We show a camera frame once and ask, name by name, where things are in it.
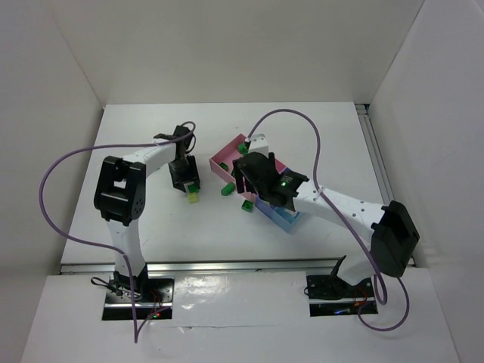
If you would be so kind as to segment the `green sloped lego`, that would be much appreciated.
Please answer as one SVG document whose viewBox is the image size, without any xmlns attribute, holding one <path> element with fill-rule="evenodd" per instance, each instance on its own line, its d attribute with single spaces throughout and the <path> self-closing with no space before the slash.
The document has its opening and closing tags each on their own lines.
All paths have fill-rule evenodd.
<svg viewBox="0 0 484 363">
<path fill-rule="evenodd" d="M 228 183 L 226 186 L 224 186 L 220 193 L 222 196 L 226 197 L 226 196 L 229 196 L 231 195 L 235 190 L 235 185 L 231 182 L 231 183 Z"/>
</svg>

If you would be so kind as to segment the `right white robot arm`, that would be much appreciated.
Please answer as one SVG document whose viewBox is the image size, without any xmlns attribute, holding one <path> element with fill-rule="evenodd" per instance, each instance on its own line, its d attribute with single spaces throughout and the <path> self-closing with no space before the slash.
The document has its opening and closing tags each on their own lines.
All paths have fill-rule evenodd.
<svg viewBox="0 0 484 363">
<path fill-rule="evenodd" d="M 303 174 L 276 168 L 263 134 L 246 138 L 247 153 L 233 162 L 237 190 L 255 194 L 267 204 L 292 213 L 305 213 L 348 228 L 364 247 L 346 256 L 333 275 L 348 285 L 372 275 L 403 276 L 420 240 L 406 207 L 391 201 L 384 206 L 318 187 Z"/>
</svg>

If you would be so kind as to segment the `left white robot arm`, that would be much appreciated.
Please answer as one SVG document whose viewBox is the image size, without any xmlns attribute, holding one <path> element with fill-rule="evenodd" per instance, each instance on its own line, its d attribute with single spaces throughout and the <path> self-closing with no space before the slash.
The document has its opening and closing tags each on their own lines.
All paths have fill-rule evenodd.
<svg viewBox="0 0 484 363">
<path fill-rule="evenodd" d="M 107 222 L 113 247 L 123 255 L 115 259 L 116 287 L 143 293 L 148 286 L 147 263 L 141 252 L 138 220 L 146 207 L 147 178 L 167 165 L 174 189 L 185 194 L 200 190 L 200 177 L 191 145 L 195 125 L 185 122 L 171 135 L 154 136 L 153 144 L 124 157 L 103 160 L 95 191 L 95 209 Z"/>
</svg>

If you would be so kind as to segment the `green square lego brick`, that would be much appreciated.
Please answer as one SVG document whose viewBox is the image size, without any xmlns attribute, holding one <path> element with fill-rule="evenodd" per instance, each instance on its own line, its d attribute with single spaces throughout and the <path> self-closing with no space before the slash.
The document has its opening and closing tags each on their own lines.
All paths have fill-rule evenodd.
<svg viewBox="0 0 484 363">
<path fill-rule="evenodd" d="M 200 190 L 200 188 L 197 187 L 195 184 L 192 184 L 192 185 L 189 185 L 188 186 L 188 193 L 189 194 L 196 194 L 196 193 L 199 192 L 199 190 Z"/>
</svg>

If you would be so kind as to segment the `light green lego brick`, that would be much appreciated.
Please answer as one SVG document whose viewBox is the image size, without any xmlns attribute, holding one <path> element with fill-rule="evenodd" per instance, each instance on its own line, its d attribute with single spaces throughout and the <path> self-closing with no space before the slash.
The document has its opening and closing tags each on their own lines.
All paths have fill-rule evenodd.
<svg viewBox="0 0 484 363">
<path fill-rule="evenodd" d="M 188 199 L 189 204 L 193 204 L 193 203 L 198 203 L 199 202 L 199 197 L 198 197 L 197 193 L 189 193 L 187 195 L 187 199 Z"/>
</svg>

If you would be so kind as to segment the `aluminium side rail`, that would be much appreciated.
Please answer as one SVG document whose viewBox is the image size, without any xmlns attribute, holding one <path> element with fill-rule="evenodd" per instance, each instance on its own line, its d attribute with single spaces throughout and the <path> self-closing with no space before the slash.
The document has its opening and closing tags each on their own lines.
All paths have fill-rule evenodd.
<svg viewBox="0 0 484 363">
<path fill-rule="evenodd" d="M 394 199 L 391 184 L 386 172 L 386 167 L 380 152 L 374 128 L 369 117 L 368 104 L 355 104 L 355 110 L 361 125 L 361 130 L 364 135 L 365 143 L 367 145 L 368 153 L 371 158 L 371 163 L 374 168 L 374 173 L 377 178 L 377 183 L 380 193 L 385 204 L 389 204 Z"/>
</svg>

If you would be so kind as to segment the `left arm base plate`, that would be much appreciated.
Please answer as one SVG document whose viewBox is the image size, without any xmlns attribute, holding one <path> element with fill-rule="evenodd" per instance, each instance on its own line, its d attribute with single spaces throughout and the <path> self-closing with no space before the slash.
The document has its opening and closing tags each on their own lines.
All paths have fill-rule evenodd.
<svg viewBox="0 0 484 363">
<path fill-rule="evenodd" d="M 113 278 L 107 284 L 104 281 L 101 284 L 107 286 L 101 320 L 131 320 L 132 302 L 128 287 L 117 287 Z M 171 320 L 174 287 L 174 277 L 149 278 L 144 291 L 134 294 L 137 319 L 143 321 L 152 314 L 153 320 Z"/>
</svg>

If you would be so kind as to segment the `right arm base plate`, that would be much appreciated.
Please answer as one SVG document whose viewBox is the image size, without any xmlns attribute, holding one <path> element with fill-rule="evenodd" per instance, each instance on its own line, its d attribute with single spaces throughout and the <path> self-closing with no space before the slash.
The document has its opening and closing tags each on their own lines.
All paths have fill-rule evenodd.
<svg viewBox="0 0 484 363">
<path fill-rule="evenodd" d="M 370 278 L 356 286 L 330 275 L 307 275 L 303 293 L 309 299 L 311 317 L 375 315 L 378 313 Z"/>
</svg>

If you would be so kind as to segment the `aluminium front rail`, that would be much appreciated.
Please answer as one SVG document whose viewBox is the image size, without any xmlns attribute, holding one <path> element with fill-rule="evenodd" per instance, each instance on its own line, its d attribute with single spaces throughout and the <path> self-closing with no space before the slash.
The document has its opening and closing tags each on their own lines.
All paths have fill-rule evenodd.
<svg viewBox="0 0 484 363">
<path fill-rule="evenodd" d="M 276 259 L 276 260 L 241 260 L 241 261 L 205 261 L 205 262 L 161 262 L 148 263 L 149 272 L 168 273 L 176 271 L 216 272 L 216 271 L 282 271 L 332 269 L 335 259 Z M 63 264 L 61 275 L 114 272 L 113 263 Z"/>
</svg>

